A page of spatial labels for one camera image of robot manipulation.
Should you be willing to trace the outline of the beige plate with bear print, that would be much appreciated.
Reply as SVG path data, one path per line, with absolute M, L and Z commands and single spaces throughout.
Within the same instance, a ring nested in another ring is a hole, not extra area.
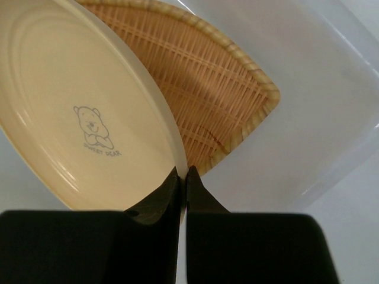
M 75 1 L 1 2 L 1 127 L 71 209 L 124 210 L 188 171 L 157 84 Z

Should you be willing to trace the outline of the woven bamboo fan-shaped tray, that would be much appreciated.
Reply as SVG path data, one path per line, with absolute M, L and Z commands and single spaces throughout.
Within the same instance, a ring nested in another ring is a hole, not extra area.
M 280 91 L 231 39 L 161 1 L 82 1 L 136 54 L 163 93 L 188 164 L 204 175 L 275 109 Z

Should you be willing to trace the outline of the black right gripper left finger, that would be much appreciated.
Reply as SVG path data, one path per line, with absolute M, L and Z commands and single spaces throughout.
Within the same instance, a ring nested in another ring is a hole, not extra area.
M 175 283 L 181 179 L 125 211 L 5 211 L 2 283 Z

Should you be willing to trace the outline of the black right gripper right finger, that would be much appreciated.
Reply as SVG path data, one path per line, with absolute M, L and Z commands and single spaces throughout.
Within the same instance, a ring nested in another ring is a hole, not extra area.
M 188 283 L 338 283 L 320 225 L 305 214 L 232 213 L 186 177 Z

